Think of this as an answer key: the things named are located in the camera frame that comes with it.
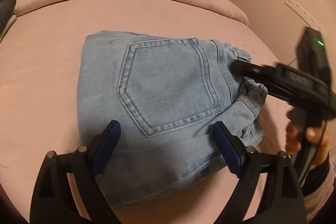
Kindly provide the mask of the right hand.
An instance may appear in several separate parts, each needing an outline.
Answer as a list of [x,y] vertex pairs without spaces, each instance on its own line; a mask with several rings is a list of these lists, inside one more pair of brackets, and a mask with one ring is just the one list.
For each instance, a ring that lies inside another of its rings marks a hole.
[[[301,143],[297,139],[298,129],[292,122],[291,110],[287,112],[286,117],[290,120],[286,127],[286,146],[285,151],[288,155],[292,156],[294,153],[301,150]],[[322,165],[328,155],[330,146],[330,134],[321,127],[308,127],[305,133],[306,140],[311,144],[318,145],[318,149],[314,160],[310,165],[310,170]]]

